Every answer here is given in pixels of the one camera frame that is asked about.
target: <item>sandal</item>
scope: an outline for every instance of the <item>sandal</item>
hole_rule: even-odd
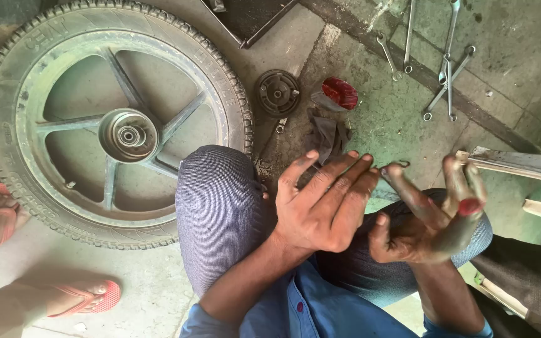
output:
[[[0,194],[11,195],[5,184],[0,183]],[[0,216],[5,216],[4,233],[1,236],[0,244],[10,239],[16,229],[16,209],[19,204],[15,204],[13,207],[0,207]]]
[[[99,313],[99,312],[108,311],[109,309],[113,308],[118,303],[118,301],[120,301],[120,287],[119,287],[119,285],[116,284],[115,282],[111,281],[111,280],[107,280],[106,283],[108,283],[108,290],[106,291],[105,294],[103,294],[103,297],[101,298],[99,303],[97,305],[95,305],[93,307],[93,309],[89,313]],[[66,310],[66,311],[64,311],[62,313],[59,313],[57,315],[48,316],[48,317],[51,317],[51,318],[62,317],[62,316],[64,316],[64,317],[71,316],[71,315],[83,310],[87,306],[89,306],[89,304],[91,304],[93,302],[95,297],[99,296],[99,295],[94,295],[91,292],[79,290],[77,288],[74,288],[72,286],[67,286],[67,285],[53,285],[53,287],[58,289],[58,290],[64,291],[65,293],[67,293],[69,295],[77,296],[77,297],[83,297],[84,300],[82,302],[80,302],[80,304],[78,304],[78,305],[72,307],[71,309],[68,309],[68,310]]]

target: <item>combination wrench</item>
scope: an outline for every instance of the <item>combination wrench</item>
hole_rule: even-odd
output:
[[[446,85],[448,86],[448,117],[450,121],[456,121],[457,117],[452,113],[452,60],[450,60],[450,53],[444,54],[444,60],[446,61],[446,69],[448,77],[446,79]]]
[[[394,60],[391,58],[391,54],[389,53],[389,49],[387,48],[387,44],[385,43],[385,34],[379,32],[379,36],[377,36],[377,42],[383,47],[385,56],[387,57],[387,62],[389,62],[389,66],[391,67],[391,79],[398,82],[398,79],[395,78],[395,66],[394,66]]]
[[[410,38],[412,37],[412,22],[415,18],[415,8],[417,0],[410,0],[410,18],[408,19],[408,33],[406,35],[406,49],[404,50],[404,73],[410,74],[412,66],[410,65]]]
[[[455,25],[456,17],[458,17],[458,11],[461,9],[461,0],[450,0],[452,5],[452,18],[450,19],[450,29],[448,30],[448,38],[446,40],[446,50],[444,55],[450,54],[450,47],[452,47],[452,38],[455,34]],[[443,85],[446,83],[446,59],[442,61],[442,68],[440,69],[440,74],[438,75],[438,82]]]
[[[475,46],[469,46],[466,48],[465,50],[466,57],[464,60],[462,60],[461,65],[459,65],[458,68],[456,68],[455,73],[452,74],[452,81],[454,81],[456,79],[456,76],[458,76],[458,74],[460,74],[462,70],[465,68],[466,64],[469,62],[471,57],[473,57],[475,50],[476,50]],[[431,117],[432,117],[431,111],[433,107],[435,106],[435,104],[438,103],[438,100],[444,95],[447,89],[448,89],[448,86],[444,84],[440,92],[433,98],[433,101],[429,104],[429,106],[427,106],[427,108],[425,108],[425,114],[423,115],[423,120],[425,121],[431,120]]]

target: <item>fingernail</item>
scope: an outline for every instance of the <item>fingernail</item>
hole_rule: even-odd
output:
[[[387,215],[380,212],[379,215],[377,215],[377,220],[375,221],[375,223],[377,223],[377,225],[379,226],[384,226],[386,221],[387,221]]]

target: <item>wheel hub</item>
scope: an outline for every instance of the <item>wheel hub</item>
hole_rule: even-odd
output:
[[[99,123],[101,148],[125,164],[146,161],[157,149],[159,131],[146,114],[131,108],[110,111]]]

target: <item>hand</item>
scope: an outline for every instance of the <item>hand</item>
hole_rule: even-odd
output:
[[[453,156],[444,158],[443,169],[448,195],[439,208],[404,177],[400,165],[392,163],[381,168],[383,177],[414,217],[390,229],[389,216],[377,216],[375,227],[368,233],[369,252],[377,262],[443,262],[469,245],[483,214],[485,186],[477,167],[467,165],[465,177],[462,162]]]
[[[318,157],[318,151],[309,151],[293,161],[279,178],[279,221],[274,234],[286,245],[308,253],[337,253],[350,246],[356,229],[363,223],[364,208],[377,185],[379,170],[369,169],[373,163],[371,155],[358,159],[358,153],[350,151],[320,169],[298,190],[300,175]]]

